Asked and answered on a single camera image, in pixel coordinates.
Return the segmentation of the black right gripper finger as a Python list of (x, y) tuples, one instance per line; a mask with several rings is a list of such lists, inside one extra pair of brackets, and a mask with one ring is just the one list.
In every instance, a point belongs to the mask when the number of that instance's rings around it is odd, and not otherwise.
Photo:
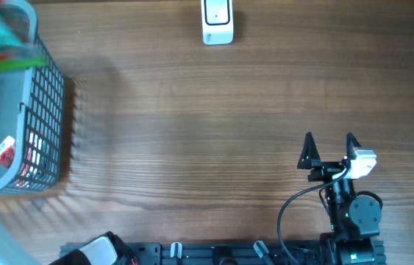
[(304, 139), (303, 149), (297, 163), (298, 169), (313, 169), (321, 165), (321, 158), (315, 144), (313, 134), (307, 132)]
[(360, 148), (361, 145), (354, 137), (352, 132), (348, 132), (346, 135), (346, 157), (349, 159), (355, 158), (354, 150)]

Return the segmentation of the small red candy pack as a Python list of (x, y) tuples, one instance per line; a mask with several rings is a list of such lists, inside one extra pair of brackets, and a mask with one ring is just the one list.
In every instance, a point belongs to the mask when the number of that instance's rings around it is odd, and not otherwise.
[(15, 157), (15, 139), (7, 136), (0, 143), (0, 166), (10, 168)]

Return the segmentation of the green snack bag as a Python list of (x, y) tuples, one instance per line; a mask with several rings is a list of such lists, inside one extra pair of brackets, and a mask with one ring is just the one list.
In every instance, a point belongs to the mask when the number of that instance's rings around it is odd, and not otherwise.
[(46, 66), (48, 60), (42, 55), (34, 54), (0, 54), (0, 72)]

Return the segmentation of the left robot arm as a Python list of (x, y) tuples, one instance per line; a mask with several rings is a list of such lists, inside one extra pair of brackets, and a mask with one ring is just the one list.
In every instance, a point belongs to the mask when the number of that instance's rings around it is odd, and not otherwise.
[[(36, 264), (31, 256), (0, 223), (0, 264)], [(82, 247), (52, 261), (53, 265), (136, 264), (138, 258), (119, 236), (106, 232)]]

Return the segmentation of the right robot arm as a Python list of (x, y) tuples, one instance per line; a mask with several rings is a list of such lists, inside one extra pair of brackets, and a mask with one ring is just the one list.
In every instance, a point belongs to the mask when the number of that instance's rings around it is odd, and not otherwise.
[(372, 238), (380, 234), (382, 199), (371, 191), (355, 191), (354, 181), (366, 177), (376, 165), (374, 150), (362, 147), (352, 133), (346, 136), (346, 155), (340, 161), (322, 161), (313, 134), (307, 132), (298, 169), (320, 182), (320, 200), (328, 214), (330, 233), (320, 235), (317, 264), (376, 264)]

